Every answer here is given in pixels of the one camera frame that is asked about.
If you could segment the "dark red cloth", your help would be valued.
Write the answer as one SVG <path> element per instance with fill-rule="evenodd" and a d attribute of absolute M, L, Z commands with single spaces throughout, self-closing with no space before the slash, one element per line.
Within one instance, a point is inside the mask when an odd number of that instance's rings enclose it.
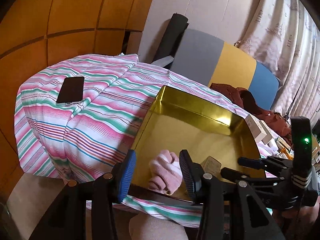
<path fill-rule="evenodd" d="M 291 128 L 285 119 L 279 114 L 259 107 L 250 91 L 238 87 L 220 83 L 212 83 L 210 89 L 227 97 L 233 104 L 238 105 L 259 120 L 263 120 L 267 126 L 282 137 L 286 143 L 292 145 Z"/>

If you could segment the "black rolled mat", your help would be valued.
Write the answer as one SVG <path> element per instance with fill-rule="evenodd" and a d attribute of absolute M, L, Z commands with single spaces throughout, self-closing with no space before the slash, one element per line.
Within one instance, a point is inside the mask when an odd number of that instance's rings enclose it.
<path fill-rule="evenodd" d="M 153 61 L 167 56 L 175 56 L 184 31 L 187 29 L 188 25 L 188 18 L 184 15 L 178 13 L 174 13 L 172 15 L 155 53 Z"/>

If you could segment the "gold tin box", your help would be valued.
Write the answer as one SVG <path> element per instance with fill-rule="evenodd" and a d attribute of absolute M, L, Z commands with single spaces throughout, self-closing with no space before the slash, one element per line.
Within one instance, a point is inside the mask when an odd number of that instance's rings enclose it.
<path fill-rule="evenodd" d="M 253 178 L 264 178 L 263 170 L 238 165 L 238 158 L 259 159 L 257 144 L 244 118 L 181 90 L 163 86 L 153 100 L 131 146 L 136 168 L 129 195 L 168 205 L 191 205 L 185 185 L 170 196 L 148 189 L 149 162 L 161 150 L 179 154 L 187 150 L 191 159 L 202 163 L 208 156 L 223 167 Z"/>

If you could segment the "patterned beige curtain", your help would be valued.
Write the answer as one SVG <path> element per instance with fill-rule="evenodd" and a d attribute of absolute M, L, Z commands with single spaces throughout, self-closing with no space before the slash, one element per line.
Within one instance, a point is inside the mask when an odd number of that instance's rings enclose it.
<path fill-rule="evenodd" d="M 319 29 L 300 0 L 260 0 L 239 49 L 278 79 L 274 112 L 315 120 L 319 111 Z"/>

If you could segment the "black smartphone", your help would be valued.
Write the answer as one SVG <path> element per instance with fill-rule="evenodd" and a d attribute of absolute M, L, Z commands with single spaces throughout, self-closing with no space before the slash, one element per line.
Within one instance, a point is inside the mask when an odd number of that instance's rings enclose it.
<path fill-rule="evenodd" d="M 82 101 L 84 80 L 85 78 L 83 76 L 65 78 L 59 91 L 56 103 L 68 104 Z"/>

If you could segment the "pink white towel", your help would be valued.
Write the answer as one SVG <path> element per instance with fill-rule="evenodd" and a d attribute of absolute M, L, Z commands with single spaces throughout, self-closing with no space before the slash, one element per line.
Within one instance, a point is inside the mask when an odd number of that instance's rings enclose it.
<path fill-rule="evenodd" d="M 151 178 L 148 189 L 167 195 L 177 191 L 182 183 L 179 158 L 174 152 L 161 150 L 155 159 L 149 162 Z"/>

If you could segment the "grey yellow blue chair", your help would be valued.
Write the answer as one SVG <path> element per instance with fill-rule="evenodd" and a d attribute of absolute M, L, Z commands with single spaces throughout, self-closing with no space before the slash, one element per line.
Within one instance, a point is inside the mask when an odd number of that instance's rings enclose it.
<path fill-rule="evenodd" d="M 208 87 L 220 83 L 245 88 L 257 105 L 267 110 L 271 109 L 279 87 L 278 79 L 253 57 L 194 29 L 184 32 L 170 70 Z"/>

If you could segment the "small paper packet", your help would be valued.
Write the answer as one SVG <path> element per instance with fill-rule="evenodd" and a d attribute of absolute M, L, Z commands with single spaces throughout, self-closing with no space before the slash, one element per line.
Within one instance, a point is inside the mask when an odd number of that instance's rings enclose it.
<path fill-rule="evenodd" d="M 220 170 L 222 164 L 215 158 L 208 156 L 202 163 L 201 166 L 205 173 L 210 173 L 211 175 L 218 177 L 220 175 Z"/>

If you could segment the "beige cardboard box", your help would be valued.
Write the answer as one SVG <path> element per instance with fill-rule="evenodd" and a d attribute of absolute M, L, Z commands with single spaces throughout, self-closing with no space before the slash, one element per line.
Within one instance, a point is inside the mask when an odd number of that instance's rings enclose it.
<path fill-rule="evenodd" d="M 252 136 L 256 143 L 262 141 L 264 137 L 267 136 L 264 128 L 260 124 L 259 120 L 255 120 L 254 116 L 249 114 L 245 118 L 245 122 L 247 126 L 249 127 L 250 132 L 252 133 Z"/>
<path fill-rule="evenodd" d="M 259 121 L 262 128 L 264 129 L 266 136 L 262 139 L 262 142 L 267 145 L 271 140 L 273 140 L 272 134 L 271 134 L 271 130 L 270 128 L 267 126 L 267 124 L 264 122 L 264 120 L 260 120 Z"/>

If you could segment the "striped tablecloth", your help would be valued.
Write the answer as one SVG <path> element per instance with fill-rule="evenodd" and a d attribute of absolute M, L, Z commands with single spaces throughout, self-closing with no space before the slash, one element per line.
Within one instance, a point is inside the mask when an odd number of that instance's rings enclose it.
<path fill-rule="evenodd" d="M 67 77 L 83 76 L 83 100 L 56 103 Z M 18 89 L 14 131 L 22 170 L 36 176 L 92 181 L 124 159 L 163 86 L 193 94 L 241 117 L 219 92 L 136 54 L 87 54 L 49 66 Z"/>

